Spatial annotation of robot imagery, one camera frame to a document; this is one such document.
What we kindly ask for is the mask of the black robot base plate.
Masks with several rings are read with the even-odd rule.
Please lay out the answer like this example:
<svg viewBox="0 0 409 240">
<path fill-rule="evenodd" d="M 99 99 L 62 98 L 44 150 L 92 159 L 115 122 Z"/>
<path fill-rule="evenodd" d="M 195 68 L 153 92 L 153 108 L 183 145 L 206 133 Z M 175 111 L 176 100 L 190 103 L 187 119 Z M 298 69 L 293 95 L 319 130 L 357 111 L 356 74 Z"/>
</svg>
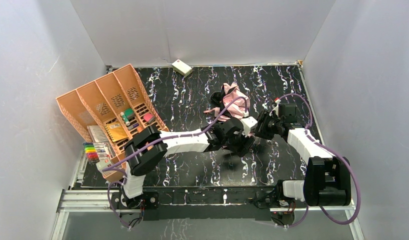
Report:
<svg viewBox="0 0 409 240">
<path fill-rule="evenodd" d="M 276 200 L 274 186 L 145 187 L 126 199 L 122 188 L 110 193 L 111 206 L 121 214 L 139 214 L 145 221 L 172 219 L 252 219 L 292 223 L 304 211 L 299 200 Z"/>
</svg>

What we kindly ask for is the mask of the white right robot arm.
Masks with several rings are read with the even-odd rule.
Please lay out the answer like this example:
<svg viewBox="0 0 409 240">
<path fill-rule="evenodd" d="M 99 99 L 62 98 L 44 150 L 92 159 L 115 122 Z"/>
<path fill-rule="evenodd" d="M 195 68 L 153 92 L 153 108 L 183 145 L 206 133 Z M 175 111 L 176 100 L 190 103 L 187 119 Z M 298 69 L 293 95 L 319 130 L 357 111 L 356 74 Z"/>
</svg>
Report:
<svg viewBox="0 0 409 240">
<path fill-rule="evenodd" d="M 324 149 L 310 131 L 297 121 L 293 103 L 280 104 L 274 110 L 262 110 L 257 118 L 255 136 L 271 140 L 281 136 L 304 161 L 303 180 L 278 180 L 274 197 L 278 201 L 298 200 L 309 206 L 348 206 L 351 203 L 351 175 L 347 160 Z"/>
</svg>

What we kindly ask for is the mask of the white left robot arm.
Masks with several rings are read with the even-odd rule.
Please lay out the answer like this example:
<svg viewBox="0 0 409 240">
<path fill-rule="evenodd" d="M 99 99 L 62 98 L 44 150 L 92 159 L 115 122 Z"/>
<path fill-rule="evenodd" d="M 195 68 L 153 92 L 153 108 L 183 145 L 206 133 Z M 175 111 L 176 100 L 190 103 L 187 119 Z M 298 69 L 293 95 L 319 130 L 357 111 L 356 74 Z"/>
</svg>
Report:
<svg viewBox="0 0 409 240">
<path fill-rule="evenodd" d="M 122 184 L 124 198 L 130 200 L 142 195 L 146 174 L 168 155 L 225 149 L 243 157 L 255 141 L 252 130 L 257 124 L 253 117 L 233 117 L 194 131 L 160 131 L 155 126 L 145 128 L 123 147 L 127 159 Z"/>
</svg>

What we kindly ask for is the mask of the black and pink folding umbrella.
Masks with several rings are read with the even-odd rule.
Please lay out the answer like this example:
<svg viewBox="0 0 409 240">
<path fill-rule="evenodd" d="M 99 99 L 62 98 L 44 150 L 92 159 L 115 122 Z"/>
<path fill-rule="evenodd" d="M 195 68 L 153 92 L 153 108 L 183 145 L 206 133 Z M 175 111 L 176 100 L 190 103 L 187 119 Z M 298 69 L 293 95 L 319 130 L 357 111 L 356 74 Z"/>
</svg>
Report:
<svg viewBox="0 0 409 240">
<path fill-rule="evenodd" d="M 219 122 L 230 118 L 241 120 L 250 114 L 250 99 L 240 91 L 235 82 L 224 83 L 221 90 L 214 92 L 210 99 L 215 107 L 205 110 L 204 113 L 213 114 Z"/>
</svg>

